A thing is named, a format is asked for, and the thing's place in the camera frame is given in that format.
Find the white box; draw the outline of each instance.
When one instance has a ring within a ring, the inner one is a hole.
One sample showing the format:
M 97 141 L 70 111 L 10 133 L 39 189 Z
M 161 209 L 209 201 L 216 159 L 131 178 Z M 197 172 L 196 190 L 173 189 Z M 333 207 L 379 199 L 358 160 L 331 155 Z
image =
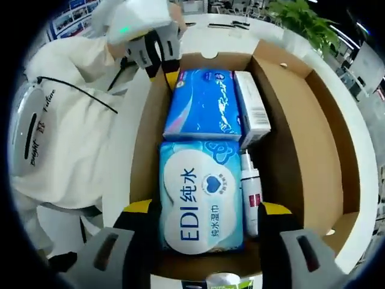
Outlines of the white box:
M 250 72 L 235 71 L 236 94 L 241 107 L 241 119 L 244 134 L 241 139 L 241 149 L 246 149 L 252 143 L 271 131 L 270 121 Z

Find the ceiling light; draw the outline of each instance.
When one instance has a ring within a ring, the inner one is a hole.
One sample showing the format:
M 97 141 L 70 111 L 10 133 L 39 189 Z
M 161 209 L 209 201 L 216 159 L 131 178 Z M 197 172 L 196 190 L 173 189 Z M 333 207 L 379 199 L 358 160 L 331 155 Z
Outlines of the ceiling light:
M 360 27 L 363 31 L 365 31 L 366 33 L 368 33 L 369 35 L 371 35 L 370 32 L 369 32 L 369 30 L 367 30 L 364 26 L 362 26 L 361 23 L 358 23 L 358 22 L 357 22 L 357 25 L 358 25 L 358 27 Z
M 341 30 L 337 29 L 336 27 L 334 27 L 333 25 L 330 25 L 330 28 L 331 29 L 334 29 L 335 31 L 337 31 L 339 34 L 341 34 L 342 36 L 344 36 L 346 39 L 348 39 L 355 47 L 357 47 L 358 49 L 360 49 L 361 47 L 356 43 L 354 42 L 351 38 L 349 38 L 345 33 L 343 33 Z
M 341 36 L 338 36 L 338 38 L 340 38 L 343 42 L 344 42 L 344 44 L 346 44 L 351 50 L 354 50 L 354 47 L 353 46 L 351 46 L 350 44 L 349 44 L 349 42 L 347 42 L 345 39 L 343 39 Z

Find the edi wet wipes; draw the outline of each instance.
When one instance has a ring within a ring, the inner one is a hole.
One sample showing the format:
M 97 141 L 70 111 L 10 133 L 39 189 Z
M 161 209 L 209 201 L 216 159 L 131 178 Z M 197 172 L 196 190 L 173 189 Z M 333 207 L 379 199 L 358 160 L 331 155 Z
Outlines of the edi wet wipes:
M 188 255 L 239 249 L 243 244 L 240 179 L 235 141 L 163 143 L 162 248 Z
M 233 72 L 181 71 L 163 136 L 168 141 L 234 140 L 241 136 Z

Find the green indicator light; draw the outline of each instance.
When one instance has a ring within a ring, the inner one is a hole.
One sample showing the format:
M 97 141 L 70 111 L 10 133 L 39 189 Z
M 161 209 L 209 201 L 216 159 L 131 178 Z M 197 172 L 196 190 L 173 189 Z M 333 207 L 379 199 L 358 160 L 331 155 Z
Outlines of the green indicator light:
M 120 30 L 120 33 L 124 33 L 124 32 L 127 32 L 128 31 L 128 27 L 124 27 Z

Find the white spray bottle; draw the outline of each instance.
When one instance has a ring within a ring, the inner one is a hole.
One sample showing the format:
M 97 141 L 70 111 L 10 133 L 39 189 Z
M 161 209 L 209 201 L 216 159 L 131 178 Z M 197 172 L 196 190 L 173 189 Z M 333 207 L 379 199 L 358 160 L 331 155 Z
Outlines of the white spray bottle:
M 262 202 L 262 186 L 259 171 L 254 168 L 247 151 L 241 155 L 242 190 L 247 234 L 258 236 L 258 206 Z

